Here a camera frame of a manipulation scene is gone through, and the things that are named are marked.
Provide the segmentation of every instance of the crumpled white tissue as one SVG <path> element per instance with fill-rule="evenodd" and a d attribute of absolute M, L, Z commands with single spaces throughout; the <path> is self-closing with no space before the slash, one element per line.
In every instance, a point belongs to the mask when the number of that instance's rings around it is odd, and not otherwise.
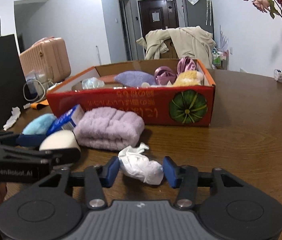
<path fill-rule="evenodd" d="M 150 161 L 142 155 L 148 145 L 141 143 L 138 148 L 128 146 L 119 152 L 120 167 L 126 176 L 138 179 L 150 185 L 159 185 L 163 179 L 163 168 L 160 163 Z"/>
<path fill-rule="evenodd" d="M 20 117 L 20 108 L 19 107 L 13 107 L 12 111 L 11 111 L 12 116 L 7 120 L 7 123 L 5 125 L 3 125 L 3 129 L 6 131 L 9 128 L 11 128 L 16 121 L 18 120 L 18 118 Z"/>

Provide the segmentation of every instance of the yellow plush toy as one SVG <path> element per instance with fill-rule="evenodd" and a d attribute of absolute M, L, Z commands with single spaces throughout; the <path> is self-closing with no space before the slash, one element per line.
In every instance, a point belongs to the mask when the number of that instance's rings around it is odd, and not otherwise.
<path fill-rule="evenodd" d="M 196 70 L 181 73 L 174 82 L 174 87 L 201 86 L 204 76 Z"/>

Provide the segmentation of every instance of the cardboard box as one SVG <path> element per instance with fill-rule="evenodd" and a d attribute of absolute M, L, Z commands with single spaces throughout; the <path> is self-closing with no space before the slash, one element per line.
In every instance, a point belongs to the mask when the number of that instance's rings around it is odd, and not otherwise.
<path fill-rule="evenodd" d="M 160 66 L 168 66 L 177 73 L 177 59 L 129 61 L 91 67 L 73 76 L 47 93 L 52 112 L 61 116 L 80 104 L 84 111 L 109 106 L 140 115 L 145 124 L 209 126 L 216 84 L 197 60 L 198 71 L 204 74 L 203 86 L 131 88 L 106 87 L 81 90 L 82 80 L 90 77 L 117 75 L 127 70 L 139 70 L 154 74 Z"/>

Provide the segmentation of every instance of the brown door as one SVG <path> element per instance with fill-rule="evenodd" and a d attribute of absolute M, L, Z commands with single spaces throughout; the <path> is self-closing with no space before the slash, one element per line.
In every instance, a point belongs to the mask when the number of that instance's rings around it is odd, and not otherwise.
<path fill-rule="evenodd" d="M 143 37 L 149 31 L 179 27 L 176 0 L 142 0 L 139 11 Z"/>

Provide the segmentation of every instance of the beige coat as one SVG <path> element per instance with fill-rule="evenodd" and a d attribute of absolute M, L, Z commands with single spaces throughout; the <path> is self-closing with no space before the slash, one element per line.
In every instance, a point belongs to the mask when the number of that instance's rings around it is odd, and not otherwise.
<path fill-rule="evenodd" d="M 197 27 L 185 27 L 151 31 L 137 43 L 146 49 L 145 60 L 158 59 L 166 46 L 164 41 L 171 38 L 179 58 L 190 57 L 202 61 L 206 68 L 212 66 L 212 49 L 216 46 L 212 34 Z"/>

